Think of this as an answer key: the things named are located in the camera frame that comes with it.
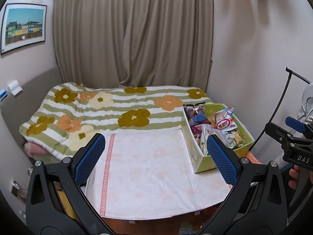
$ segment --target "wooden floor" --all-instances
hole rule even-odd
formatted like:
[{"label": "wooden floor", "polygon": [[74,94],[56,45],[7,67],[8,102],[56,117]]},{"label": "wooden floor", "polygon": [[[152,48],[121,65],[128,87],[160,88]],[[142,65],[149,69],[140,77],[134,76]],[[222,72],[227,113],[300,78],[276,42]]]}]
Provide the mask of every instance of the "wooden floor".
[{"label": "wooden floor", "polygon": [[201,211],[200,215],[195,216],[194,213],[188,213],[172,218],[136,221],[130,224],[128,221],[104,218],[105,222],[118,234],[131,235],[178,235],[179,225],[183,221],[192,224],[193,230],[197,231],[217,210],[217,207],[211,207]]}]

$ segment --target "headboard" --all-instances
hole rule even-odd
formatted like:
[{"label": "headboard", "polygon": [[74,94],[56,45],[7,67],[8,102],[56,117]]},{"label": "headboard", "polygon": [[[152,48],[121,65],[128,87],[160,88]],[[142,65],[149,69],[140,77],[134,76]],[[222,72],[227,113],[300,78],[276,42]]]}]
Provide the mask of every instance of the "headboard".
[{"label": "headboard", "polygon": [[38,110],[49,90],[62,83],[59,68],[56,67],[22,85],[23,91],[17,96],[9,94],[0,102],[2,117],[21,149],[24,150],[25,139],[18,128]]}]

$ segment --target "curtain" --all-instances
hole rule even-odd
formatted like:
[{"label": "curtain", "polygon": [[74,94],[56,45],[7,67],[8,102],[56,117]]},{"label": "curtain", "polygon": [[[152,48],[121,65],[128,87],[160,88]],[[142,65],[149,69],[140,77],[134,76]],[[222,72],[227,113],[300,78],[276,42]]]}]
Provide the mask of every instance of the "curtain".
[{"label": "curtain", "polygon": [[55,0],[62,77],[92,88],[206,90],[213,0]]}]

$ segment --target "blue gripper pad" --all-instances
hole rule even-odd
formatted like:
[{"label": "blue gripper pad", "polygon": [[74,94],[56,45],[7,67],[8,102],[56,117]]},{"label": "blue gripper pad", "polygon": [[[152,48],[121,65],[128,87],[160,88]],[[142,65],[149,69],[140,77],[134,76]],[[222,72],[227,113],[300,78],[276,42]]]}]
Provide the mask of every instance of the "blue gripper pad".
[{"label": "blue gripper pad", "polygon": [[238,181],[237,168],[225,154],[213,136],[207,140],[207,149],[227,184],[235,185]]},{"label": "blue gripper pad", "polygon": [[292,117],[287,117],[285,123],[297,132],[304,133],[306,131],[305,125]]},{"label": "blue gripper pad", "polygon": [[75,169],[75,183],[80,186],[87,182],[93,168],[105,149],[105,138],[101,134],[91,145]]}]

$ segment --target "framed picture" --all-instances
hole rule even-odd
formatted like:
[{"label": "framed picture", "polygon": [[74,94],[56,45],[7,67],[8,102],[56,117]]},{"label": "framed picture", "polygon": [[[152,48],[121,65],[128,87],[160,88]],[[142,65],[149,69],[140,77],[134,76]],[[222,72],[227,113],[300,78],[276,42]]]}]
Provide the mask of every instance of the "framed picture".
[{"label": "framed picture", "polygon": [[47,6],[9,3],[1,27],[1,54],[46,40]]}]

